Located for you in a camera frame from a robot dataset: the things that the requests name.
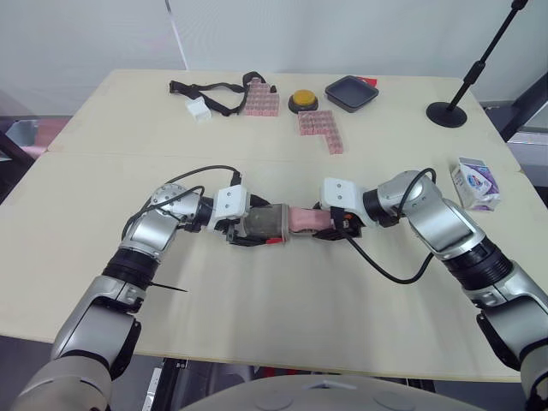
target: black cable tie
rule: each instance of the black cable tie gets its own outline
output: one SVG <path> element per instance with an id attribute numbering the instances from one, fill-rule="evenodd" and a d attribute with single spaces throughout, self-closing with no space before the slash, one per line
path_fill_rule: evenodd
<path id="1" fill-rule="evenodd" d="M 185 289 L 178 289 L 177 287 L 171 287 L 170 285 L 164 285 L 164 284 L 158 284 L 158 283 L 153 283 L 152 281 L 150 281 L 148 283 L 149 286 L 151 287 L 160 287 L 161 289 L 173 289 L 174 291 L 182 291 L 183 293 L 187 293 L 188 291 L 185 290 Z"/>

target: microphone stand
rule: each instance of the microphone stand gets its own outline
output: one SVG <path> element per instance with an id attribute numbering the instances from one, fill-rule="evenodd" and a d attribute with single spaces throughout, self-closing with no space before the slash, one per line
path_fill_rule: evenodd
<path id="1" fill-rule="evenodd" d="M 498 29 L 497 34 L 495 34 L 495 37 L 489 44 L 489 47 L 487 47 L 487 50 L 485 50 L 485 53 L 483 53 L 481 59 L 475 62 L 472 68 L 470 68 L 470 70 L 462 80 L 461 88 L 458 92 L 456 92 L 455 97 L 453 97 L 451 102 L 445 103 L 438 101 L 437 103 L 432 103 L 428 106 L 428 108 L 426 109 L 426 115 L 430 120 L 432 120 L 436 124 L 439 124 L 440 126 L 449 128 L 460 127 L 466 122 L 468 117 L 464 110 L 458 107 L 457 104 L 459 103 L 459 101 L 461 101 L 461 98 L 467 91 L 467 89 L 476 82 L 478 77 L 480 77 L 481 72 L 485 68 L 485 61 L 487 60 L 487 57 L 489 57 L 489 55 L 497 45 L 498 40 L 503 37 L 504 32 L 512 22 L 512 19 L 514 19 L 517 12 L 525 7 L 527 1 L 528 0 L 514 0 L 512 2 L 512 10 L 506 17 L 506 20 L 504 20 L 503 25 Z"/>

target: white wall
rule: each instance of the white wall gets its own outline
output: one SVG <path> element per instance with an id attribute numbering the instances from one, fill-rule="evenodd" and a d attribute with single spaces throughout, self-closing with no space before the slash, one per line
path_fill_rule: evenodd
<path id="1" fill-rule="evenodd" d="M 191 69 L 455 77 L 510 3 L 171 0 Z M 479 100 L 514 99 L 548 69 L 547 19 L 548 1 L 530 0 L 474 88 Z M 0 116 L 71 114 L 112 69 L 181 66 L 163 0 L 0 0 Z"/>
<path id="2" fill-rule="evenodd" d="M 171 0 L 191 69 L 463 77 L 510 0 Z M 548 1 L 531 0 L 474 93 L 513 100 L 548 69 Z"/>
<path id="3" fill-rule="evenodd" d="M 181 65 L 162 0 L 0 0 L 0 116 L 73 114 L 112 69 Z"/>

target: dark square dish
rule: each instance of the dark square dish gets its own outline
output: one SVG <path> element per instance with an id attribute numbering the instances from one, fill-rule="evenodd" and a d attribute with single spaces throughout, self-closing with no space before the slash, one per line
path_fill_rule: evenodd
<path id="1" fill-rule="evenodd" d="M 325 94 L 332 103 L 354 113 L 377 97 L 378 90 L 353 75 L 347 75 L 328 85 Z"/>

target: pink object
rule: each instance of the pink object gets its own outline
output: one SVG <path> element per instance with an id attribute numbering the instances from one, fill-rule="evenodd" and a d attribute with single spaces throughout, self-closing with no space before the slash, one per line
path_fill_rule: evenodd
<path id="1" fill-rule="evenodd" d="M 320 231 L 330 228 L 332 228 L 331 215 L 326 210 L 289 208 L 289 231 L 292 233 Z"/>
<path id="2" fill-rule="evenodd" d="M 301 135 L 323 135 L 329 154 L 343 154 L 343 141 L 330 110 L 299 111 Z"/>
<path id="3" fill-rule="evenodd" d="M 261 83 L 260 79 L 253 77 L 249 82 L 246 105 L 243 114 L 246 116 L 277 117 L 280 106 L 280 95 L 271 92 L 271 86 Z"/>
<path id="4" fill-rule="evenodd" d="M 40 157 L 67 125 L 70 117 L 42 118 L 38 121 L 38 132 L 32 146 L 23 146 L 21 149 L 32 158 Z"/>

